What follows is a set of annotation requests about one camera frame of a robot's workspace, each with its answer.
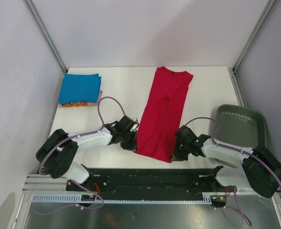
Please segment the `red t shirt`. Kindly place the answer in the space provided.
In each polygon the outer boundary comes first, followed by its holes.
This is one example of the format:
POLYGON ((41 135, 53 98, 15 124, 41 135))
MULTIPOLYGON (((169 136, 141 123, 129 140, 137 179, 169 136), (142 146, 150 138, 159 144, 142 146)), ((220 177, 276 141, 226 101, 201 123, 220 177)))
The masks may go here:
POLYGON ((137 133, 137 154, 170 163, 193 77, 157 68, 137 133))

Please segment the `blue t shirt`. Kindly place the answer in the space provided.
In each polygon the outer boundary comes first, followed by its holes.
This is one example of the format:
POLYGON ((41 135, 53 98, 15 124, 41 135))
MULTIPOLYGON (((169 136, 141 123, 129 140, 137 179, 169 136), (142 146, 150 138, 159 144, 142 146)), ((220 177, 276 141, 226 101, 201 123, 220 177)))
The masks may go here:
POLYGON ((98 73, 79 75, 65 74, 59 94, 59 104, 75 102, 96 103, 101 88, 101 76, 98 73))

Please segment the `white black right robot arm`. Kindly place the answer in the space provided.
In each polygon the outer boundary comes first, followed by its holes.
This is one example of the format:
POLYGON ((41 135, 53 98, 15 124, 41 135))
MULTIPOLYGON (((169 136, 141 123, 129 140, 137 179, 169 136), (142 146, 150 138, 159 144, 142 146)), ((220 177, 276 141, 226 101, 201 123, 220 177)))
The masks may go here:
POLYGON ((212 191, 220 191, 226 186, 251 188, 265 198, 281 192, 281 163, 264 146, 239 147, 209 135, 196 136, 185 125, 175 132, 175 140, 172 161, 187 160, 192 154, 231 165, 214 169, 208 179, 208 186, 212 191))

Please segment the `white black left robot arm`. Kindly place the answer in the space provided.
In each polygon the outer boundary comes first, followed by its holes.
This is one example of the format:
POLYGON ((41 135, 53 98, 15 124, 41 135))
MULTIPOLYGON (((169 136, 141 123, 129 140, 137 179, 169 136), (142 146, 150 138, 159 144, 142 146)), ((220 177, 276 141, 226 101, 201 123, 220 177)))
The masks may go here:
POLYGON ((63 129, 55 130, 36 153, 45 173, 53 179, 65 177, 76 182, 84 191, 92 188, 93 178, 85 165, 74 161, 78 153, 112 144, 122 149, 136 150, 136 118, 124 115, 119 121, 104 124, 96 130, 69 134, 63 129))

